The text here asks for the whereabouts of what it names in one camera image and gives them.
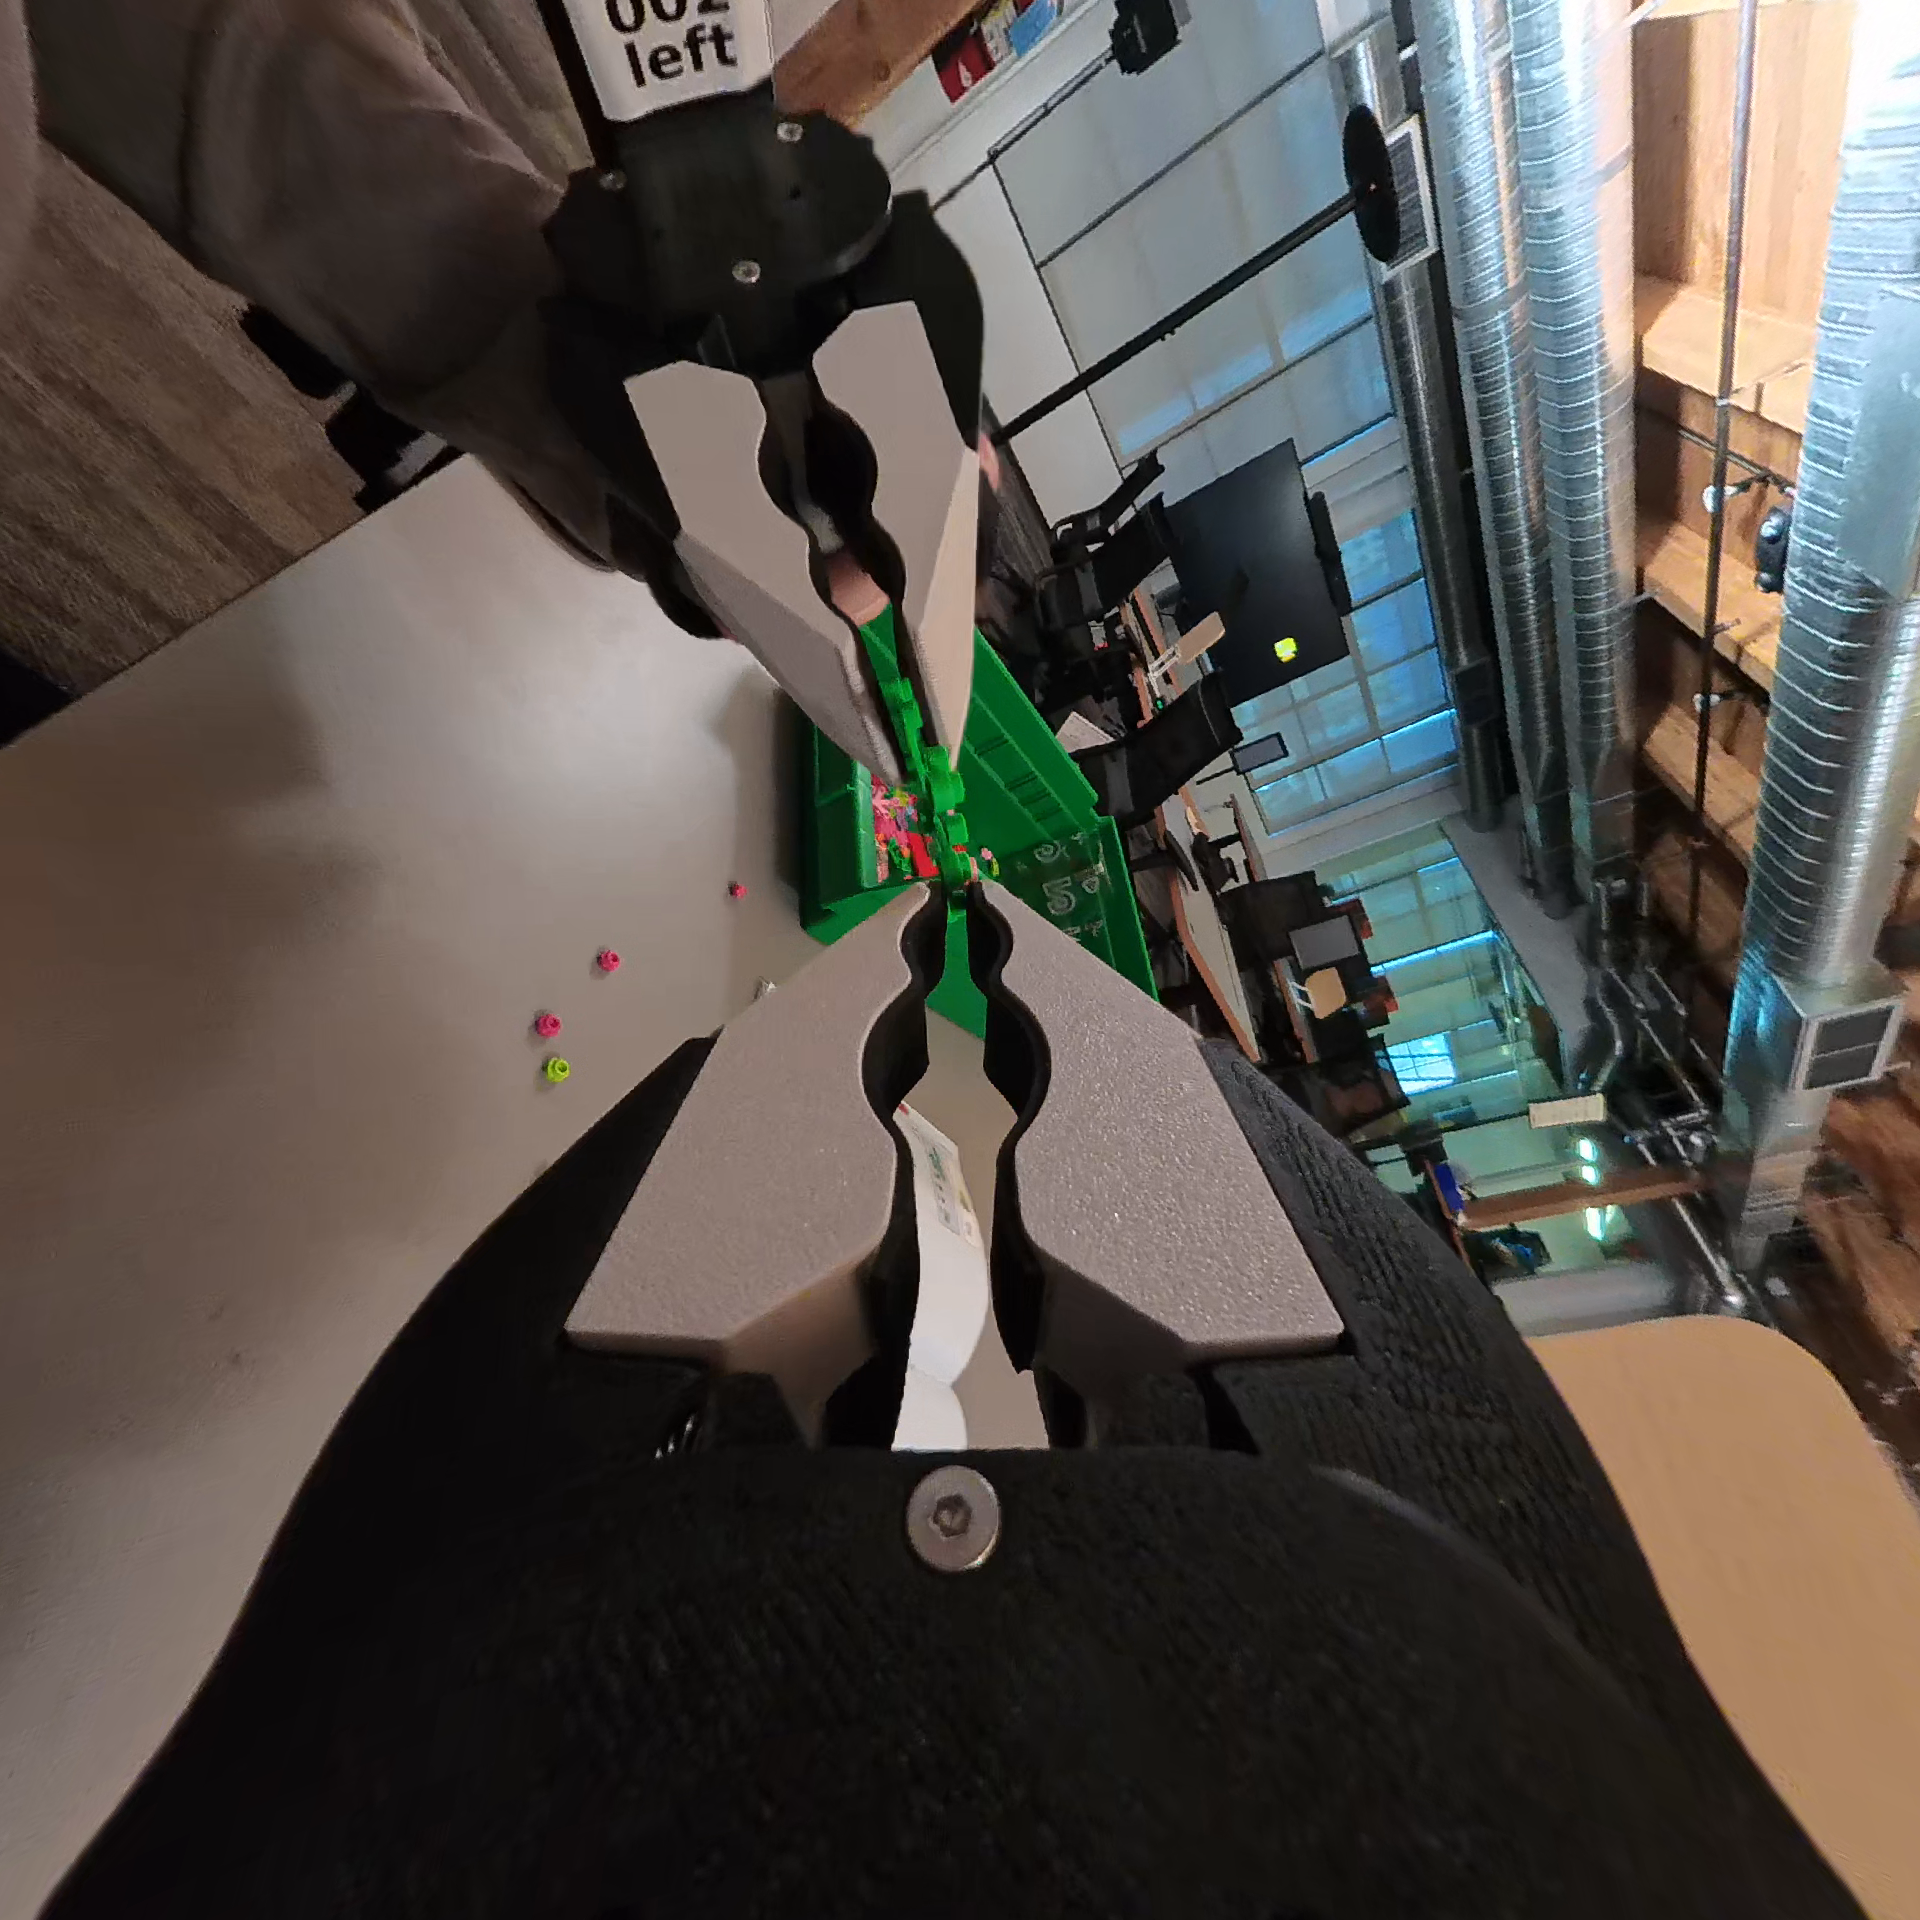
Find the green plastic bin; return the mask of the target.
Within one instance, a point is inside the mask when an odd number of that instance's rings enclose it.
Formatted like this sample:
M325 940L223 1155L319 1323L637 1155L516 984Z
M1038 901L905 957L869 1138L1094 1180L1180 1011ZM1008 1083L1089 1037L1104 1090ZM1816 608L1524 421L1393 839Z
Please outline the green plastic bin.
M957 775L981 870L1154 998L1120 830L1096 812L1094 788L983 638ZM799 923L818 944L841 940L908 884L870 884L866 828L869 771L818 730L807 731Z

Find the pile of lego pieces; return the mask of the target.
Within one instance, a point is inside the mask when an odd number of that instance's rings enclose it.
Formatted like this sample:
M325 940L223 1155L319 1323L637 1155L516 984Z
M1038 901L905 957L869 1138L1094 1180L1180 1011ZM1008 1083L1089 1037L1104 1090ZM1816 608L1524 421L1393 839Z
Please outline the pile of lego pieces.
M940 860L928 837L920 794L880 775L869 775L863 853L870 858L872 887L940 878Z

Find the black round-base stand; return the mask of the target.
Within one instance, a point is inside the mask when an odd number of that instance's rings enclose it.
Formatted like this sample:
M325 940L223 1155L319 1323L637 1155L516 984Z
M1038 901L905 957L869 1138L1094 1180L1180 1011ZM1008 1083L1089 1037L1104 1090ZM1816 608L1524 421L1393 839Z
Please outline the black round-base stand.
M1397 142L1399 134L1384 133L1370 108L1350 108L1338 139L1345 194L1319 207L1257 254L1242 258L1233 269L1215 277L1197 295L1190 295L1166 316L1141 327L1132 339L1096 356L1093 366L1077 370L1065 383L1030 403L1014 418L999 422L991 440L1005 446L1022 431L1048 421L1070 400L1089 392L1102 379L1129 368L1142 352L1162 346L1180 330L1209 312L1210 306L1228 301L1242 285L1257 280L1344 221L1356 223L1360 245L1370 260L1391 267L1402 254L1401 148Z

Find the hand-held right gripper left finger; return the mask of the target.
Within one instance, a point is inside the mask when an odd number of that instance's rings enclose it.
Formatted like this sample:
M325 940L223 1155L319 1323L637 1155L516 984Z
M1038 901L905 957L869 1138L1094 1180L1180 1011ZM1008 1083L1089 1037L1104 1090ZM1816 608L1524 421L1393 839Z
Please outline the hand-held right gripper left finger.
M943 901L909 884L703 1055L573 1307L585 1351L762 1375L808 1443L890 1444L920 1288L895 1112Z

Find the lego instruction booklet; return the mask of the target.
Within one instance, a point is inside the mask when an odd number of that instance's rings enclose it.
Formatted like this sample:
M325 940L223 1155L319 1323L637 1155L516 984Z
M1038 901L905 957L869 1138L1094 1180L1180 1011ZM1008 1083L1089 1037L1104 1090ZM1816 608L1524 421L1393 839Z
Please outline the lego instruction booklet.
M957 1451L968 1444L968 1428L954 1384L991 1307L988 1245L953 1140L905 1102L895 1106L895 1128L914 1175L919 1295L894 1451Z

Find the person's left forearm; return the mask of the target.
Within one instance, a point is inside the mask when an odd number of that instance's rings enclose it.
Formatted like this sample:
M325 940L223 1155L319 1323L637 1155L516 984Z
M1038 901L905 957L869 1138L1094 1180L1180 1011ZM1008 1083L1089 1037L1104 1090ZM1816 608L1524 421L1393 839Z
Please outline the person's left forearm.
M633 528L546 376L560 191L404 5L4 5L4 269L39 144L389 413L487 463L582 558Z

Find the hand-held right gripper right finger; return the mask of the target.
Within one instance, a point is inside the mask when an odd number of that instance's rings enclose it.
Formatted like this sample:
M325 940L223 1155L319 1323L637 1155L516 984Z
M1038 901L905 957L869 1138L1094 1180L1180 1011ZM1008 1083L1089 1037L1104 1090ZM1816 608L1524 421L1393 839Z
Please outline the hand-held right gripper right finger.
M1005 887L966 890L999 1147L991 1307L1052 1443L1142 1382L1335 1354L1328 1285L1188 1024Z

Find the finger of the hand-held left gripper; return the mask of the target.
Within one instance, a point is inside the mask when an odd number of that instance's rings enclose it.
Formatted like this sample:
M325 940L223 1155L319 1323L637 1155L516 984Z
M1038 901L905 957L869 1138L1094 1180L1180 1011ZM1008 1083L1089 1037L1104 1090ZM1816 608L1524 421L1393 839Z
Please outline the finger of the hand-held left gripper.
M631 375L623 392L703 608L837 747L869 773L900 778L857 626L813 578L808 532L760 471L773 426L756 383L674 360Z
M888 562L876 573L895 610L932 740L965 743L974 678L975 431L953 418L946 383L914 303L852 310L816 349L822 400L863 438L872 491L863 532Z

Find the green lego plant stem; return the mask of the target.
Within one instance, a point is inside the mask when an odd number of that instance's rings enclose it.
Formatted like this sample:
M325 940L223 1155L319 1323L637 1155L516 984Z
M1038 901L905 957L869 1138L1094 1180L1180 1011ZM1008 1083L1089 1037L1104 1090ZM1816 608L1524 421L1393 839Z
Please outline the green lego plant stem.
M900 773L884 783L897 794L900 860L909 860L914 876L935 884L954 902L974 880L972 830L965 818L965 783L953 756L932 734L920 696L908 676L905 643L895 613L876 614L863 628L869 660L880 691L880 715L895 750Z

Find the black monitor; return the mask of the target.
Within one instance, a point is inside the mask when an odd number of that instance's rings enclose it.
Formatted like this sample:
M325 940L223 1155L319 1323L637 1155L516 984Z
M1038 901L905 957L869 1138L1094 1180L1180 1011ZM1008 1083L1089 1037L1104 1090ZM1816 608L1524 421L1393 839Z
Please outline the black monitor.
M1210 674L1249 704L1348 654L1352 596L1328 503L1292 438L1166 507L1183 606L1217 618Z

